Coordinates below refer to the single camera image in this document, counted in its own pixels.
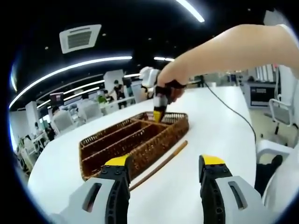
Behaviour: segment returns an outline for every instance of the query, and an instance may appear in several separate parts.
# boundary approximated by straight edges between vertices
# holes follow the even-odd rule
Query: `yellow-tipped gripper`
[[[160,122],[162,113],[160,111],[154,111],[154,121],[155,122]]]

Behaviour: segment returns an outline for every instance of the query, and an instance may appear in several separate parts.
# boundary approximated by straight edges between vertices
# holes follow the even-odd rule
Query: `wooden stick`
[[[151,176],[153,176],[156,172],[158,172],[163,166],[165,166],[170,160],[172,160],[183,148],[188,144],[188,141],[184,141],[166,160],[164,160],[159,166],[157,166],[153,171],[147,174],[144,178],[142,178],[139,182],[137,182],[134,186],[130,187],[129,190],[132,191],[141,185],[143,182],[148,180]]]

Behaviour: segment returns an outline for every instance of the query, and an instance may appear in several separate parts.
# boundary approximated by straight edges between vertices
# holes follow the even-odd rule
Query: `floor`
[[[271,118],[264,116],[262,110],[249,110],[249,113],[252,126],[256,132],[256,141],[259,142],[262,139],[269,139],[274,134],[276,123],[274,123]],[[295,127],[288,127],[284,124],[280,124],[278,134],[283,138],[286,138],[288,146],[294,147],[297,134],[297,129]],[[273,157],[274,156],[271,154],[265,154],[258,163],[271,163]]]

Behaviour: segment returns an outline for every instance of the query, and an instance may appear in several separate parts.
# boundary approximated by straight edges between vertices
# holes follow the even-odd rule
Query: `white desk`
[[[238,87],[216,87],[213,90],[250,122],[249,111]],[[78,153],[78,143],[83,138],[135,114],[151,110],[153,101],[147,100],[101,117],[51,141],[38,158],[28,182],[41,208],[46,213],[60,212],[67,206],[69,195],[83,184]],[[254,186],[256,150],[252,130],[208,88],[186,90],[182,98],[169,106],[168,111],[186,112],[190,130],[175,147],[134,179],[131,185],[157,167],[184,140],[188,140],[189,144],[131,192],[129,224],[203,223],[199,196],[200,154],[221,157],[233,175],[240,175]]]

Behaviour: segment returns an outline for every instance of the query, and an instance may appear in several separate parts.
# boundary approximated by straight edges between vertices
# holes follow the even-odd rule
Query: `ceiling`
[[[261,8],[244,1],[239,4],[187,1],[205,22],[196,20],[176,0],[86,0],[79,5],[62,1],[59,7],[46,7],[24,36],[16,56],[14,73],[18,92],[11,91],[11,99],[33,81],[72,64],[112,56],[132,56],[133,59],[94,63],[61,72],[31,88],[11,109],[22,108],[59,86],[109,70],[123,69],[126,74],[132,74],[144,66],[163,68],[165,63],[155,61],[155,56],[175,58],[230,27],[263,24],[265,10],[271,10],[270,6]],[[95,46],[63,54],[59,33],[92,24],[102,25]],[[86,80],[77,82],[62,90],[86,83]]]

